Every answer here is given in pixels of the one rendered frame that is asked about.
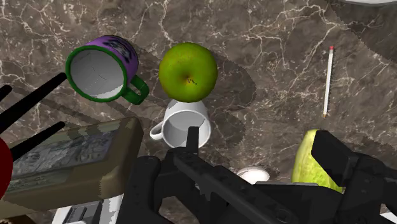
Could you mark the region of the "yellow-green fruit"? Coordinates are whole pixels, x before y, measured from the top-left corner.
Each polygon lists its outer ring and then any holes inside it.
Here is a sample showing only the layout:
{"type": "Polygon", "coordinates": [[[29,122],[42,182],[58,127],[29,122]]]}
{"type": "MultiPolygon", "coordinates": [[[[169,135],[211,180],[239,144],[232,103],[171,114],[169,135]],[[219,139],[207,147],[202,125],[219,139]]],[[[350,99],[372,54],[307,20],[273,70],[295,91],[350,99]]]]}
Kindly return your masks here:
{"type": "Polygon", "coordinates": [[[312,157],[311,151],[317,129],[306,132],[295,157],[295,164],[291,175],[291,181],[297,183],[316,183],[319,186],[331,188],[340,193],[343,188],[339,187],[325,172],[325,170],[312,157]]]}

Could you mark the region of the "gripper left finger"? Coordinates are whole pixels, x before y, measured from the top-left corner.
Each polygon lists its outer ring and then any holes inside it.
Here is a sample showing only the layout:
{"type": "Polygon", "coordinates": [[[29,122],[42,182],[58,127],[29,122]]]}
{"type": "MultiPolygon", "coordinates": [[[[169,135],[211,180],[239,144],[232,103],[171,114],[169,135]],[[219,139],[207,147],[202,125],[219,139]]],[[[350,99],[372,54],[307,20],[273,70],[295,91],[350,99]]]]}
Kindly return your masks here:
{"type": "Polygon", "coordinates": [[[199,128],[190,127],[186,146],[163,160],[137,158],[116,224],[174,224],[159,213],[162,200],[175,196],[200,224],[298,224],[279,201],[223,166],[198,156],[199,128]]]}

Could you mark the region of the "long black stick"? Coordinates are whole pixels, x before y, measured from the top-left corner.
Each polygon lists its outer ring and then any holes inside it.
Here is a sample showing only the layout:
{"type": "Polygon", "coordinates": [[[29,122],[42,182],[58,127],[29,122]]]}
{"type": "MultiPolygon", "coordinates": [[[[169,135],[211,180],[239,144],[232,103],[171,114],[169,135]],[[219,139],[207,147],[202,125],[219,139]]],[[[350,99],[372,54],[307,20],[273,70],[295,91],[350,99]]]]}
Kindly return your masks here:
{"type": "Polygon", "coordinates": [[[23,99],[19,100],[14,105],[3,111],[0,114],[0,134],[3,133],[13,123],[15,123],[21,116],[26,114],[28,110],[39,103],[66,79],[67,76],[65,73],[59,73],[41,85],[39,88],[35,89],[35,91],[31,92],[23,99]]]}

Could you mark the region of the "green apple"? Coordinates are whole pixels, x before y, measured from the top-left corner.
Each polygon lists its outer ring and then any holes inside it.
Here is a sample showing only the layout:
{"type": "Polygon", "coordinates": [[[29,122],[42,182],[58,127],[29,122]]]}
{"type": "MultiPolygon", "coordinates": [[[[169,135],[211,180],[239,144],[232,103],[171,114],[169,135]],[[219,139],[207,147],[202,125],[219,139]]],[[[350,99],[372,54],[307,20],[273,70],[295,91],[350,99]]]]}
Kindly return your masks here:
{"type": "Polygon", "coordinates": [[[159,65],[158,77],[169,98],[179,102],[197,102],[213,90],[218,67],[208,49],[185,42],[166,52],[159,65]]]}

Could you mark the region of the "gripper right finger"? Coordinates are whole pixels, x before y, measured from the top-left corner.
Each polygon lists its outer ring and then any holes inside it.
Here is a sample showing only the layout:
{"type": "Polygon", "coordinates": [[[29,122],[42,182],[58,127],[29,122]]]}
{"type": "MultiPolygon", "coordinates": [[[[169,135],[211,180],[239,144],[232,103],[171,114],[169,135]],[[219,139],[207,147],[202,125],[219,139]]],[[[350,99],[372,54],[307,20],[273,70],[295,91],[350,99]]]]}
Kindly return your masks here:
{"type": "Polygon", "coordinates": [[[318,130],[311,155],[345,192],[335,224],[395,224],[380,215],[385,204],[397,216],[397,170],[350,150],[327,130],[318,130]]]}

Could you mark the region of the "white mug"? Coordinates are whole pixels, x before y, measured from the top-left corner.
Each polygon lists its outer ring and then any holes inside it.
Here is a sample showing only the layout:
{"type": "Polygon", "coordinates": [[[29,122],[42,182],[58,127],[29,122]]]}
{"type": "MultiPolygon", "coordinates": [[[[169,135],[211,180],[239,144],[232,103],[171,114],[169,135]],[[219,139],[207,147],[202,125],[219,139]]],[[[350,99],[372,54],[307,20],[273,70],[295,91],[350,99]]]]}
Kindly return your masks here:
{"type": "Polygon", "coordinates": [[[202,101],[179,102],[171,100],[164,119],[150,130],[153,140],[163,139],[171,148],[186,146],[188,128],[199,127],[198,147],[205,145],[211,136],[211,123],[202,101]]]}

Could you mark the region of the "dark red round object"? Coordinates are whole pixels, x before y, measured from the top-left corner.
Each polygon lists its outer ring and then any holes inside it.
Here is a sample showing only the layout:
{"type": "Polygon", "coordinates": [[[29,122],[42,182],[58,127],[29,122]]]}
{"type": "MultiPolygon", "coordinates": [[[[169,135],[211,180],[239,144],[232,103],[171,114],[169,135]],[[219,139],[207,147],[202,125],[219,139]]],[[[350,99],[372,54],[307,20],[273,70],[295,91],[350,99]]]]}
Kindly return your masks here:
{"type": "Polygon", "coordinates": [[[0,138],[0,199],[11,181],[13,159],[7,144],[0,138]]]}

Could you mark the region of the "small white round object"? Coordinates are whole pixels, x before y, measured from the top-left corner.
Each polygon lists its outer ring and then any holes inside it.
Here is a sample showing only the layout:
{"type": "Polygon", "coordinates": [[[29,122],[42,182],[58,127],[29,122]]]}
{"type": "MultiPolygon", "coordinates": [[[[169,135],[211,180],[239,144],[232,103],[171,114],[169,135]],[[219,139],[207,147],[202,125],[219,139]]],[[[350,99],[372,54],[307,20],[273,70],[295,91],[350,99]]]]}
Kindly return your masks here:
{"type": "Polygon", "coordinates": [[[245,167],[239,170],[237,175],[252,185],[258,181],[268,181],[270,178],[269,173],[258,166],[245,167]]]}

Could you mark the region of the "white and grey device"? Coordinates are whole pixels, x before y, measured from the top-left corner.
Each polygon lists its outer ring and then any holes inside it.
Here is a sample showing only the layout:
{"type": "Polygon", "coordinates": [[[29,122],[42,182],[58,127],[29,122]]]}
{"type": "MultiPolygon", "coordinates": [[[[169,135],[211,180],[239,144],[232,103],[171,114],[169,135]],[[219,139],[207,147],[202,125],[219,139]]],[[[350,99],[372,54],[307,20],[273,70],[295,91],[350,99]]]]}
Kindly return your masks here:
{"type": "Polygon", "coordinates": [[[116,224],[123,194],[58,208],[52,224],[116,224]]]}

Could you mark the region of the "white pencil with red eraser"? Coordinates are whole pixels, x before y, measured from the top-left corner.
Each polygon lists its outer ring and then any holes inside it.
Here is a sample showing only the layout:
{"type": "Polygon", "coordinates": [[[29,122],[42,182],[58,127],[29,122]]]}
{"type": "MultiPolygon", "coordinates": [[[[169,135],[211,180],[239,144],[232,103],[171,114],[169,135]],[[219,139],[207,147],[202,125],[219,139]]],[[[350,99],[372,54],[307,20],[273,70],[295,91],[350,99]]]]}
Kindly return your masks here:
{"type": "Polygon", "coordinates": [[[328,54],[328,66],[327,66],[327,73],[326,73],[326,87],[324,91],[324,106],[323,106],[323,117],[325,118],[328,112],[328,101],[330,95],[330,82],[331,82],[331,70],[333,64],[333,51],[334,46],[329,47],[329,54],[328,54]]]}

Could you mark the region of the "olive-brown book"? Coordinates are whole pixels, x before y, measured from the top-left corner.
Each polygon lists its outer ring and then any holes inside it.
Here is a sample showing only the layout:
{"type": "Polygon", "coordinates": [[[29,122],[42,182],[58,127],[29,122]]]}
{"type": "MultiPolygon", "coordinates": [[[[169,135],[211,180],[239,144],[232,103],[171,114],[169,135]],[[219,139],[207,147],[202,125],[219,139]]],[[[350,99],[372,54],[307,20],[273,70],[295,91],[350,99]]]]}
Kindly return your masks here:
{"type": "Polygon", "coordinates": [[[121,195],[142,139],[134,117],[52,135],[13,163],[0,219],[121,195]]]}

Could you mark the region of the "short black stick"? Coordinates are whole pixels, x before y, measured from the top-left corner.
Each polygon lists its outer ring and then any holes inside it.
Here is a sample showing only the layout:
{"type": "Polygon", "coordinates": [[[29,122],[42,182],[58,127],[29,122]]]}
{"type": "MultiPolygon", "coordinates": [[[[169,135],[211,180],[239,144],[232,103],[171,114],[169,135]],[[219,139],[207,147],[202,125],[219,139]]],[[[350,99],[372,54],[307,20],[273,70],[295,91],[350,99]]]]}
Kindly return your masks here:
{"type": "Polygon", "coordinates": [[[4,85],[0,88],[0,102],[12,91],[12,87],[4,85]]]}

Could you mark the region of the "purple mug with green rim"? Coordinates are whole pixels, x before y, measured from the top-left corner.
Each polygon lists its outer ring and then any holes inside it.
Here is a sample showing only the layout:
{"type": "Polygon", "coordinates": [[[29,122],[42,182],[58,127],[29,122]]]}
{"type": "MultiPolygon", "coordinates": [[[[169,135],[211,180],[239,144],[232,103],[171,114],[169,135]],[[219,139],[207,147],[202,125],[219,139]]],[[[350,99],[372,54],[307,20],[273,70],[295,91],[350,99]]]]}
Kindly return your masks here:
{"type": "Polygon", "coordinates": [[[138,77],[138,67],[137,53],[126,39],[105,35],[73,50],[65,72],[69,84],[86,99],[110,102],[123,97],[139,105],[149,87],[138,77]]]}

